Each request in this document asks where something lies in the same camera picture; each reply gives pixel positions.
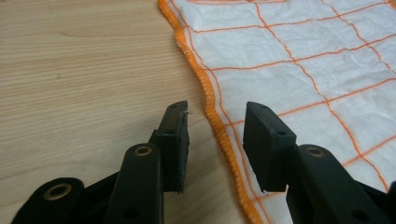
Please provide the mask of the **white cloth with orange trim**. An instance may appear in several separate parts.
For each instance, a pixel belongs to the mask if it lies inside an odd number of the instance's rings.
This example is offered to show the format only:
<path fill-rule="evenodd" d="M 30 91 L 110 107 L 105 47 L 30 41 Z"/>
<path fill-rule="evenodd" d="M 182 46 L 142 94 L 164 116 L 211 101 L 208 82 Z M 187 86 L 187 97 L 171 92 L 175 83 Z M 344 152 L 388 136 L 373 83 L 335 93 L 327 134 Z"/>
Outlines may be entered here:
<path fill-rule="evenodd" d="M 246 106 L 325 147 L 375 189 L 396 181 L 396 0 L 158 0 L 252 224 L 291 224 L 242 148 Z"/>

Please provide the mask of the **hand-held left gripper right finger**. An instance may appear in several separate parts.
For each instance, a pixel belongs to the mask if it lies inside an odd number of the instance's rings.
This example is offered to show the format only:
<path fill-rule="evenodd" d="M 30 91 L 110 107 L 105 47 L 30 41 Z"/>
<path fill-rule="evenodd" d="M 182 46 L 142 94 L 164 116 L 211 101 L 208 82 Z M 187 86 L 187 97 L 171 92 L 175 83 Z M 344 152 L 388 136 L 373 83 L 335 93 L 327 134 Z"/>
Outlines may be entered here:
<path fill-rule="evenodd" d="M 356 181 L 324 147 L 296 134 L 266 105 L 247 103 L 243 148 L 262 191 L 286 192 L 294 224 L 393 224 L 393 192 Z"/>

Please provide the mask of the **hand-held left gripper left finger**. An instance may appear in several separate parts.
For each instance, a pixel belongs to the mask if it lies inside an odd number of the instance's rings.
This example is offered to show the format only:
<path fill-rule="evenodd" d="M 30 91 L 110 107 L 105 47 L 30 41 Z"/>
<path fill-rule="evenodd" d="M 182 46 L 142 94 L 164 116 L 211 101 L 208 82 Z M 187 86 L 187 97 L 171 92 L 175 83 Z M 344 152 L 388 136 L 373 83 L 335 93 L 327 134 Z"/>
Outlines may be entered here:
<path fill-rule="evenodd" d="M 189 143 L 188 103 L 171 104 L 147 143 L 125 152 L 104 224 L 163 224 L 163 195 L 184 190 Z"/>

